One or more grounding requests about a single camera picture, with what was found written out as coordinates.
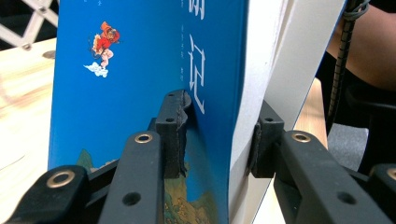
white metal frame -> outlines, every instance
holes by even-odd
[[[29,50],[35,42],[38,32],[40,32],[44,20],[58,27],[58,15],[50,9],[52,1],[53,0],[22,0],[22,2],[34,10],[23,36],[15,34],[6,26],[0,24],[0,39],[3,39],[12,46]]]

person's arm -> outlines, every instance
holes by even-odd
[[[343,21],[327,51],[337,58]],[[346,68],[380,89],[396,91],[396,14],[369,6],[356,20]]]

blue book cover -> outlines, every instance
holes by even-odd
[[[244,75],[245,0],[62,1],[49,168],[118,159],[166,93],[192,99],[186,177],[165,180],[165,222],[227,223]]]

table surface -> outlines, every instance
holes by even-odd
[[[30,51],[0,51],[0,223],[47,169],[54,60],[43,54],[55,47],[56,39],[51,39],[33,44]],[[295,129],[312,133],[327,146],[318,80],[313,82]],[[279,213],[276,197],[271,191],[267,194],[269,200],[263,206],[268,206],[269,214]]]

black cable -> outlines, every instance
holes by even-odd
[[[332,81],[332,95],[326,118],[327,134],[329,134],[332,129],[332,125],[334,124],[338,104],[341,98],[342,83],[345,71],[347,70],[347,56],[349,53],[353,28],[355,27],[355,21],[368,10],[369,2],[370,0],[350,0],[347,3],[345,12],[343,13],[345,23],[341,34],[340,49],[335,63],[334,78]]]

